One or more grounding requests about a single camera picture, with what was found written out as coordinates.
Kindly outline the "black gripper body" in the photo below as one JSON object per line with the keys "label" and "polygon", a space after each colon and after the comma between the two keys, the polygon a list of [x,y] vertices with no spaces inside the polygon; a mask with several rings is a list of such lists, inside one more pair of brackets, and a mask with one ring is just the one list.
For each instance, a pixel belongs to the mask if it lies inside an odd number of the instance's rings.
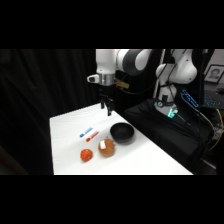
{"label": "black gripper body", "polygon": [[107,95],[101,94],[99,96],[99,99],[100,99],[100,103],[104,102],[104,106],[107,107],[107,108],[108,107],[112,108],[114,106],[114,100],[109,98]]}

